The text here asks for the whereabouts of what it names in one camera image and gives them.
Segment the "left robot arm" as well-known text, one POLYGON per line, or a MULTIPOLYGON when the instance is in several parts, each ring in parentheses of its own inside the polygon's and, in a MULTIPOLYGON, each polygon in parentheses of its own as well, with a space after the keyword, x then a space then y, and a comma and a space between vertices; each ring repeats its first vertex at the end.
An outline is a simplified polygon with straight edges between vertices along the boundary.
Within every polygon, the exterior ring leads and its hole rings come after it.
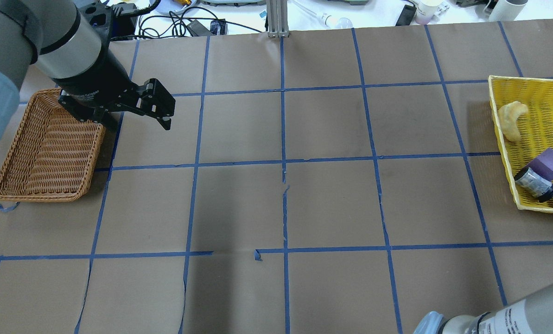
POLYGON ((109 50, 116 19, 150 13, 93 1, 0 0, 0 140, 35 64, 61 89, 58 103, 78 122, 117 129, 113 112, 130 112, 171 128, 175 99, 155 78, 137 85, 109 50))

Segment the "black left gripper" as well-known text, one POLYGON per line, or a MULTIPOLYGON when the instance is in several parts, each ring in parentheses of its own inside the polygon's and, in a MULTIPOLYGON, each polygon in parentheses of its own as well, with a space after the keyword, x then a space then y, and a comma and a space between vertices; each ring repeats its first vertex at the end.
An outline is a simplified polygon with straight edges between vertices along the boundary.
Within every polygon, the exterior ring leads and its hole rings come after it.
POLYGON ((175 99, 157 79, 142 85, 130 80, 124 66, 106 47, 94 64, 81 74, 55 78, 62 89, 58 102, 79 122, 101 123, 107 130, 117 130, 119 121, 111 112, 132 112, 158 121, 164 130, 171 129, 175 99))

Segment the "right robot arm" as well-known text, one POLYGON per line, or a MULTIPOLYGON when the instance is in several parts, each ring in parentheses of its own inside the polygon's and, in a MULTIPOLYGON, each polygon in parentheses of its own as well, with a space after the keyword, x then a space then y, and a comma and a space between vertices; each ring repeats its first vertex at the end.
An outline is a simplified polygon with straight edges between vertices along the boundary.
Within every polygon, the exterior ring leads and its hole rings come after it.
POLYGON ((446 318, 429 312, 416 334, 553 334, 553 283, 498 311, 446 318))

